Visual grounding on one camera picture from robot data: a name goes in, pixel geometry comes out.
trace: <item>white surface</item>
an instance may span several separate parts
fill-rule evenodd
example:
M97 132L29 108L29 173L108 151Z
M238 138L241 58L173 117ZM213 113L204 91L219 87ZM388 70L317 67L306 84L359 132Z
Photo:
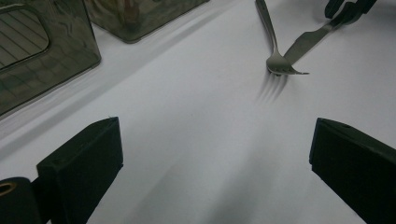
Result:
M328 1L268 0L280 51ZM124 167L89 223L364 223L312 171L318 117L396 147L396 5L378 1L271 77L253 0L211 0L135 45L94 27L103 61L0 121L0 179L120 117Z

